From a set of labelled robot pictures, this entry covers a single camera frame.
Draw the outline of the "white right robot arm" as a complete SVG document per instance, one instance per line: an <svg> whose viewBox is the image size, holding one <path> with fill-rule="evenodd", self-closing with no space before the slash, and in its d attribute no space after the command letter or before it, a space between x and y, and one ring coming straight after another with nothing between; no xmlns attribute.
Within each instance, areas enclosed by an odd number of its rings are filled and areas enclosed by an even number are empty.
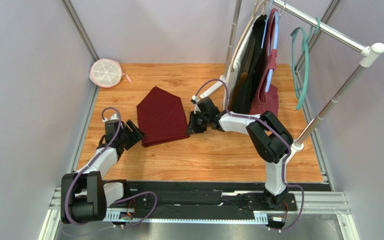
<svg viewBox="0 0 384 240"><path fill-rule="evenodd" d="M286 158L292 154L293 137L271 111L247 115L220 111L209 97L193 96L195 109L190 112L186 134L199 134L208 128L219 132L235 132L250 137L258 155L265 161L265 189L273 196L287 192Z"/></svg>

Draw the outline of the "dark red cloth napkin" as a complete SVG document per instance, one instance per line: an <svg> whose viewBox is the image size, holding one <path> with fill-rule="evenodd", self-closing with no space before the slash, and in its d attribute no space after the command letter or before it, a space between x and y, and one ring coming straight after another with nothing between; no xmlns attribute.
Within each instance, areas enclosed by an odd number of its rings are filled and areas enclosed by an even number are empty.
<svg viewBox="0 0 384 240"><path fill-rule="evenodd" d="M182 100L176 95L155 86L136 111L139 129L145 133L141 141L145 148L190 137Z"/></svg>

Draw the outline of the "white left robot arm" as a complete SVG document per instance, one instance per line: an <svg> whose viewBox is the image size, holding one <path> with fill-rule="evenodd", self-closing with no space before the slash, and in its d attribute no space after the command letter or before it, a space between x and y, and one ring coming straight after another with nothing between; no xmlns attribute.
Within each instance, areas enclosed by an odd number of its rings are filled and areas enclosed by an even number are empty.
<svg viewBox="0 0 384 240"><path fill-rule="evenodd" d="M103 180L124 151L140 142L145 133L131 120L117 118L104 121L101 137L93 158L74 173L61 179L60 218L64 224L86 224L103 221L107 207L124 196L125 180Z"/></svg>

